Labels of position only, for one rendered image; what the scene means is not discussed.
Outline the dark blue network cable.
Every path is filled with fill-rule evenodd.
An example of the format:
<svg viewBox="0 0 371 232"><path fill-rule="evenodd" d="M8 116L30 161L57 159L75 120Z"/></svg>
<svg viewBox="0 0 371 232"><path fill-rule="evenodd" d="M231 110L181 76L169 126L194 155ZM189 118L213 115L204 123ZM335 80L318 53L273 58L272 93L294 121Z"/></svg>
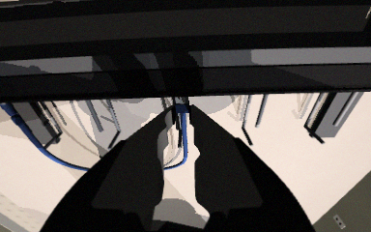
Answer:
<svg viewBox="0 0 371 232"><path fill-rule="evenodd" d="M186 114L185 113L180 113L180 117L181 117L181 129L182 129L182 139L183 139L183 147L184 147L184 158L181 162L175 164L175 165L171 165L171 166L167 166L167 167L164 167L164 170L168 170L168 169L172 169L172 168L176 168L176 167L179 167L181 165L183 165L185 162L186 162L186 159L187 159L187 134L186 134ZM24 120L21 118L20 115L18 114L15 114L14 116L11 116L11 119L12 121L17 125L19 126L19 128L24 132L24 134L29 138L29 140L45 155L47 156L48 158L50 158L51 160L57 162L57 163L60 163L66 167L70 167L70 168L73 168L73 169L77 169L77 170L82 170L82 171L88 171L89 168L87 167L82 167L82 166L78 166L78 165L74 165L74 164L71 164L71 163L68 163L66 161L63 161L57 157L55 157L54 155L52 155L50 152L48 152L44 146L41 144L41 142L36 138L36 136L29 130L29 128L25 125L25 122Z"/></svg>

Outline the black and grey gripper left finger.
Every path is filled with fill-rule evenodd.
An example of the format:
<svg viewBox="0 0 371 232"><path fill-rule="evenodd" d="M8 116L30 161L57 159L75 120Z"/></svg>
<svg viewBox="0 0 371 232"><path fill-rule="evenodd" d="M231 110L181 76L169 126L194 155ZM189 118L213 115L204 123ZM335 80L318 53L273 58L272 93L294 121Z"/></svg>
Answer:
<svg viewBox="0 0 371 232"><path fill-rule="evenodd" d="M176 106L171 105L120 140L67 191L40 232L120 231L128 212L137 213L145 231L151 231L164 189L164 149L175 119Z"/></svg>

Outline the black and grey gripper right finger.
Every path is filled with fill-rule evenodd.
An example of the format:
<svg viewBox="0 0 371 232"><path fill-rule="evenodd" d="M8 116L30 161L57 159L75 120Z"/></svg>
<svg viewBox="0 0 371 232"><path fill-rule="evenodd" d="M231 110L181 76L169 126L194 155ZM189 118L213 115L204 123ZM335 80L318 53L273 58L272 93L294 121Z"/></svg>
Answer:
<svg viewBox="0 0 371 232"><path fill-rule="evenodd" d="M279 176L239 137L194 104L195 199L208 213L222 212L233 232L316 232Z"/></svg>

